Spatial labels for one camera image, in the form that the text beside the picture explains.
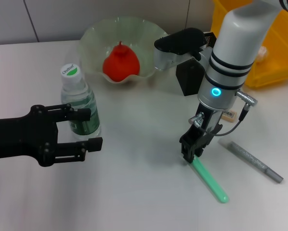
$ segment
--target gray pen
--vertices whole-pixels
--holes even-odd
[[[281,177],[279,174],[277,174],[275,171],[269,168],[266,164],[264,164],[262,161],[260,161],[258,158],[256,158],[249,152],[247,152],[245,149],[240,147],[235,142],[230,141],[226,138],[221,138],[219,139],[218,143],[221,144],[230,152],[232,152],[234,155],[241,157],[245,159],[246,161],[248,161],[250,164],[255,166],[259,171],[263,172],[264,174],[269,176],[271,179],[273,179],[277,183],[281,183],[281,181],[283,180],[283,177]]]

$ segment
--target yellow plastic bin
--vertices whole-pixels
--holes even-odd
[[[218,36],[223,18],[237,7],[249,4],[252,0],[214,0],[215,9],[211,31]],[[269,52],[261,63],[254,63],[248,74],[246,85],[260,88],[268,84],[288,79],[288,13],[284,10],[278,15],[263,42]]]

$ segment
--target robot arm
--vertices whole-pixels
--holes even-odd
[[[75,111],[70,104],[45,107],[34,105],[20,118],[0,119],[0,158],[28,155],[43,167],[55,163],[84,161],[86,151],[100,151],[103,139],[57,143],[57,122],[87,121],[90,109]]]
[[[179,32],[179,38],[178,33],[175,33],[155,42],[156,68],[167,69],[186,61],[188,57],[194,57],[205,69],[204,77],[194,76],[202,81],[197,93],[200,103],[196,115],[189,120],[191,128],[180,139],[183,156],[189,163],[193,161],[194,155],[202,155],[203,149],[214,136],[232,132],[249,108],[257,104],[254,98],[240,89],[268,29],[282,9],[288,12],[288,0],[255,0],[230,11],[223,20],[212,51],[203,46],[206,43],[205,34],[197,29],[194,29],[197,34],[192,34],[188,32],[191,28]],[[217,134],[222,128],[219,121],[223,111],[233,106],[237,96],[246,103],[239,122],[229,132]]]

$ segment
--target red fruit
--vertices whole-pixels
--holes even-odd
[[[138,75],[140,63],[133,50],[119,42],[105,59],[103,72],[113,81],[120,82],[129,75]]]

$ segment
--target clear glass bowl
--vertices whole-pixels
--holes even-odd
[[[100,74],[111,83],[140,81],[154,74],[154,42],[168,35],[163,29],[147,20],[122,16],[104,19],[90,27],[80,40],[78,51],[83,71]],[[139,75],[130,75],[121,82],[114,82],[102,72],[102,65],[115,46],[129,46],[140,62]]]

